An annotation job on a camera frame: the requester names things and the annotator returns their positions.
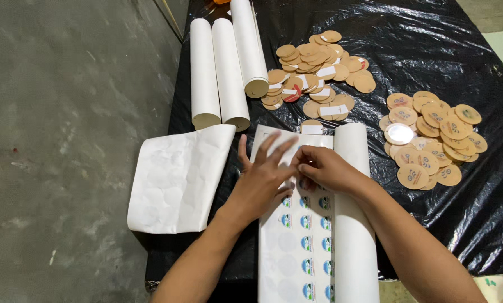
hand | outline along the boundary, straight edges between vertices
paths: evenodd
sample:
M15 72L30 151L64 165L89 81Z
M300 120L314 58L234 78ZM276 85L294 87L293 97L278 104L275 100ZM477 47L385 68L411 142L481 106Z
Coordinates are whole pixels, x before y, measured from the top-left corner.
M297 137L284 142L277 147L272 155L267 157L267 151L281 132L274 132L261 144L255 162L249 161L246 155L246 135L239 141L239 160L242 163L242 174L227 202L218 210L220 216L233 221L237 228L244 229L253 220L268 211L273 201L281 203L285 196L291 196L291 188L280 188L280 185L295 175L295 167L279 167L280 160L297 141Z
M302 145L292 158L302 187L315 191L317 184L336 192L356 195L371 181L330 148Z

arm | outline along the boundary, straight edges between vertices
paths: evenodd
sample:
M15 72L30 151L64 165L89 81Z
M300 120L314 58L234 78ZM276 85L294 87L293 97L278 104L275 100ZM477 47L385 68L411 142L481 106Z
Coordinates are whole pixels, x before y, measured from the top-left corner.
M278 163L297 139L283 143L267 157L268 149L279 136L280 132L275 132L261 144L255 163L246 156L246 135L241 136L239 159L243 169L233 192L203 234L161 280L151 302L206 302L244 228L267 212L271 203L279 203L282 197L292 195L292 188L278 188L296 169L278 168Z
M319 183L357 201L401 282L420 303L486 300L463 265L375 181L333 150L302 146L291 163L304 186Z

black tarp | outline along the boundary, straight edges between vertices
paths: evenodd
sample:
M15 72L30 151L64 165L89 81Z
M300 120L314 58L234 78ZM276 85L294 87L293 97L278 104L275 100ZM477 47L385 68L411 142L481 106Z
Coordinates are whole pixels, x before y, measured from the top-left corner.
M363 94L344 82L336 82L335 90L353 96L356 106L344 121L321 122L330 134L336 126L348 122L367 125L372 178L448 247L471 274L503 273L503 64L459 5L454 0L256 0L254 6L268 70L281 68L275 55L279 46L307 43L309 36L325 30L340 32L343 38L339 44L345 50L369 60L369 70L377 83L375 91ZM189 24L194 18L206 18L211 24L217 18L230 19L228 10L228 4L190 2L169 134L194 131ZM451 106L473 106L483 116L477 131L486 138L489 149L476 162L463 164L463 180L457 186L438 184L430 191L408 190L397 181L397 166L383 150L385 140L379 119L388 114L386 98L395 92L412 95L420 90L434 92ZM295 132L307 119L302 111L307 100L304 96L298 102L268 111L260 100L248 98L248 152L257 124ZM239 134L233 140L211 218L237 180L238 138ZM140 235L149 250L145 280L160 281L197 236ZM378 262L380 279L396 279L380 242ZM256 279L254 222L236 243L220 282L226 282L233 291L240 291L245 283L251 291L250 301L254 301ZM237 281L242 283L228 284Z

printed logo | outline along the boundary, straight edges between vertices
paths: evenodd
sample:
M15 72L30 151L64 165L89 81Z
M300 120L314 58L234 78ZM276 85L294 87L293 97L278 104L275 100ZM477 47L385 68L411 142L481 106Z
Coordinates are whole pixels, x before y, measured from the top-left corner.
M302 225L302 227L305 229L311 229L311 216L310 215L302 216L302 218L300 218L300 225Z
M321 207L322 209L330 210L330 198L329 197L319 198L319 207Z
M291 214L281 215L278 221L280 221L286 228L292 227Z
M333 277L334 276L334 261L332 261L332 260L325 261L323 264L323 270L327 275Z
M304 297L308 300L315 301L315 284L314 283L306 283L302 288L302 293Z
M282 199L282 204L285 207L291 208L291 197L285 197Z
M304 259L302 261L302 270L309 275L314 275L314 260L313 259Z
M302 196L300 198L300 206L302 206L303 208L310 208L310 198L309 196Z
M302 245L302 248L306 251L314 250L314 242L312 236L302 237L302 240L300 240L300 244Z
M323 239L321 242L321 245L323 246L323 249L328 252L332 252L332 238L326 237Z
M336 301L336 291L334 290L333 285L329 285L324 289L324 295L326 296L327 299L330 300L330 302L335 302Z
M330 216L322 217L321 218L321 227L324 228L325 230L331 230L331 224L330 224Z

left hand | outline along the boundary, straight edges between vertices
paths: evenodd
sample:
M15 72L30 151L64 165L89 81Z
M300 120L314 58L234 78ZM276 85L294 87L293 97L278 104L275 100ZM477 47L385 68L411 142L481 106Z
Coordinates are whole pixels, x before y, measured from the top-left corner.
M267 151L280 135L281 132L277 131L268 136L259 147L254 163L250 162L246 155L246 135L240 137L239 160L242 163L242 174L231 196L216 215L219 213L227 219L230 218L240 229L244 229L253 220L266 213L272 201L281 203L283 197L292 195L294 184L291 188L279 187L297 174L296 168L278 165L283 154L298 141L298 137L285 141L267 157Z

